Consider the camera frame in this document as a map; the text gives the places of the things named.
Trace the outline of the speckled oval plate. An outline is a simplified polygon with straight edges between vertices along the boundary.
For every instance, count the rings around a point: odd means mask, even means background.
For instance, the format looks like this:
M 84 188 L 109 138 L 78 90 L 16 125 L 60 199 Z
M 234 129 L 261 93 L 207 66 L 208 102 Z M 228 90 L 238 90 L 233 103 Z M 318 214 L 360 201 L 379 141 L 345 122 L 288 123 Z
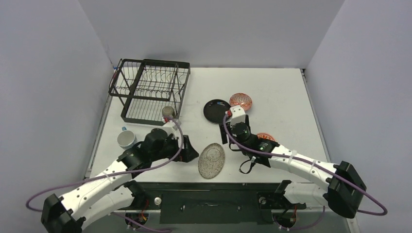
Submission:
M 225 164 L 225 152 L 218 143 L 209 144 L 199 156 L 198 171 L 204 179 L 213 179 L 220 174 Z

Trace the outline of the black round plate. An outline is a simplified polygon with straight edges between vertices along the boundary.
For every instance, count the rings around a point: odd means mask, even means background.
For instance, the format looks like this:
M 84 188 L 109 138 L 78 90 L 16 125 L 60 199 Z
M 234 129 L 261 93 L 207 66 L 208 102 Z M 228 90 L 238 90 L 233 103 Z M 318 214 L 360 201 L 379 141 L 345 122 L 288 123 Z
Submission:
M 230 104 L 224 100 L 210 100 L 204 105 L 203 114 L 209 122 L 221 124 L 225 113 L 229 111 L 230 107 Z

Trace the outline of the olive green ceramic mug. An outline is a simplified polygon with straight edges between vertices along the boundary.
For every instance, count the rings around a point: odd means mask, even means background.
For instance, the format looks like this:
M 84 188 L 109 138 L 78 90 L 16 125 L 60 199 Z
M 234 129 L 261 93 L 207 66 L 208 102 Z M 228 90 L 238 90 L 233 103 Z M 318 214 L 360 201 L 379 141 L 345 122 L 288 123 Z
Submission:
M 175 109 L 172 106 L 165 106 L 162 108 L 161 113 L 164 117 L 176 117 Z

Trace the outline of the white and blue cup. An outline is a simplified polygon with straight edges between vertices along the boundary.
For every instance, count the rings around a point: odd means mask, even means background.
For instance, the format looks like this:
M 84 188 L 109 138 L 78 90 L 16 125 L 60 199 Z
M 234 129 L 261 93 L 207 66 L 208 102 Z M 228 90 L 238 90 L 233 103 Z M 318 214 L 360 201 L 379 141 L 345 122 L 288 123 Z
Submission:
M 117 136 L 117 144 L 124 150 L 130 149 L 137 143 L 135 133 L 128 130 L 126 127 L 121 128 L 121 132 Z

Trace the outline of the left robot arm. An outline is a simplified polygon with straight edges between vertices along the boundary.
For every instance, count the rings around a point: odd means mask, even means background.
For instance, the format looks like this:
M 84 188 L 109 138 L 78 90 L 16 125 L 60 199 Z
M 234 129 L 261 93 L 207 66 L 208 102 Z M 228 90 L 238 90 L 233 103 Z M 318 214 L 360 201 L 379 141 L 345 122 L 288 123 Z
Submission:
M 188 163 L 199 156 L 188 135 L 179 139 L 161 128 L 151 130 L 97 177 L 61 196 L 47 197 L 41 223 L 49 233 L 80 233 L 118 209 L 144 205 L 146 195 L 134 178 L 162 159 Z

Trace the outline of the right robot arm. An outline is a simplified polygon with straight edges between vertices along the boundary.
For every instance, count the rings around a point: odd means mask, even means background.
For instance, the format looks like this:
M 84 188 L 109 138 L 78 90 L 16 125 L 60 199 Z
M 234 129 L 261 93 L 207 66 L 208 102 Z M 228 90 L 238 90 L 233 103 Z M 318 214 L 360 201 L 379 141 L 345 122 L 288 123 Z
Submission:
M 238 146 L 238 151 L 248 157 L 247 173 L 256 164 L 280 169 L 301 177 L 307 183 L 284 181 L 275 192 L 274 201 L 280 207 L 289 204 L 317 204 L 327 206 L 339 216 L 354 218 L 366 185 L 355 167 L 346 161 L 339 164 L 316 160 L 268 139 L 259 138 L 250 132 L 247 114 L 231 122 L 225 115 L 219 124 L 222 142 Z

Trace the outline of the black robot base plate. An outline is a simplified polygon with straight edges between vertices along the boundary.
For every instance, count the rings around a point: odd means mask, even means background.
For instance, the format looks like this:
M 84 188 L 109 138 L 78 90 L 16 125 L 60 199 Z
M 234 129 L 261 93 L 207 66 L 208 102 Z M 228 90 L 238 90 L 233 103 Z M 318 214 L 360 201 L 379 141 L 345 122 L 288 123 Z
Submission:
M 271 213 L 305 210 L 307 200 L 286 199 L 281 183 L 152 183 L 135 182 L 132 202 L 115 210 L 158 214 L 160 224 L 271 223 Z

